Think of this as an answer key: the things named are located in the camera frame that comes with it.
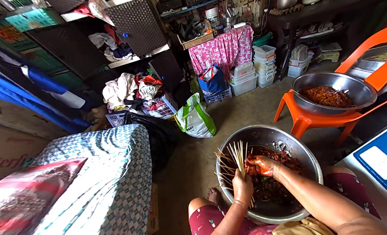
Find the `black plastic bag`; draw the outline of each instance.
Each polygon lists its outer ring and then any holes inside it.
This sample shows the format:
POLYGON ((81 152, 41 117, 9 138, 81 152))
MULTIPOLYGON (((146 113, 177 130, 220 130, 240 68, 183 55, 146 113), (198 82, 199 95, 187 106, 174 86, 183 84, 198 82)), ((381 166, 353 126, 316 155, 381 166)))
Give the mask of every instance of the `black plastic bag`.
POLYGON ((148 131, 153 174, 165 168, 179 141, 178 129, 169 121, 157 117, 123 111, 123 125, 141 124, 148 131))

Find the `noodles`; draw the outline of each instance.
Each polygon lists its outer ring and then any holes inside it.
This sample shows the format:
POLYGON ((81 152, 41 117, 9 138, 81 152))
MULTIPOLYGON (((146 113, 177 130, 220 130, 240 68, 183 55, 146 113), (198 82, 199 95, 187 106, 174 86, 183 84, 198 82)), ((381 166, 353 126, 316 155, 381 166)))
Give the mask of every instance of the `noodles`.
POLYGON ((335 91, 331 87, 304 89, 299 93, 313 103, 328 107, 350 108, 354 106, 352 100, 345 93, 335 91))

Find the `wooden table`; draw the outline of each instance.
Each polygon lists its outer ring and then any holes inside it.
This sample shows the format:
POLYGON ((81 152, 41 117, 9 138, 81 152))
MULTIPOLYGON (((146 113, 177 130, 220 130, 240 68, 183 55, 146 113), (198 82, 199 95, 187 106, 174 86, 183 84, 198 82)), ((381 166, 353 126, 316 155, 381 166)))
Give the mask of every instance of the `wooden table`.
POLYGON ((342 32, 345 27, 339 30, 335 30, 331 33, 327 33, 321 36, 316 36, 308 39, 298 39, 296 37, 296 31, 300 27, 309 25, 311 23, 322 22, 332 20, 334 16, 339 13, 344 13, 350 10, 364 8, 372 4, 376 4, 378 0, 324 0, 322 2, 315 3, 313 5, 306 5, 303 9, 289 13, 282 16, 269 15, 267 22, 271 29, 275 29, 277 34, 276 49, 281 50, 281 47, 286 44, 287 50, 285 56, 280 58, 281 67, 278 71, 278 80, 282 80, 285 76, 286 67, 289 65, 289 59, 291 57, 292 50, 296 44, 312 41, 321 38, 330 37, 332 35, 342 32))

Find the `red handle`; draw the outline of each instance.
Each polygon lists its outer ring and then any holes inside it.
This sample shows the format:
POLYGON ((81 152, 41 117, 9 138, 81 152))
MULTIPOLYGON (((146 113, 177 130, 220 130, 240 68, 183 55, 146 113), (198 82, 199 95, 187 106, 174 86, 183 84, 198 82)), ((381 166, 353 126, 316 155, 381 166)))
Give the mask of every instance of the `red handle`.
POLYGON ((268 56, 268 55, 266 55, 266 61, 268 61, 268 60, 269 60, 269 58, 270 58, 270 57, 272 57, 272 56, 276 56, 276 54, 275 54, 275 53, 273 53, 273 55, 271 55, 271 56, 268 56))

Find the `bare foot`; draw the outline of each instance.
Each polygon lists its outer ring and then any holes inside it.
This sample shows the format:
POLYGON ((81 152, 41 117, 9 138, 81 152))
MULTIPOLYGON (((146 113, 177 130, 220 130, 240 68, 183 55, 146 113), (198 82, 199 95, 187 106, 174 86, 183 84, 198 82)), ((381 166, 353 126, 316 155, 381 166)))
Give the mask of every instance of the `bare foot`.
POLYGON ((217 204, 218 206, 221 206, 220 203, 220 197, 221 193, 216 188, 209 188, 208 190, 208 200, 217 204))

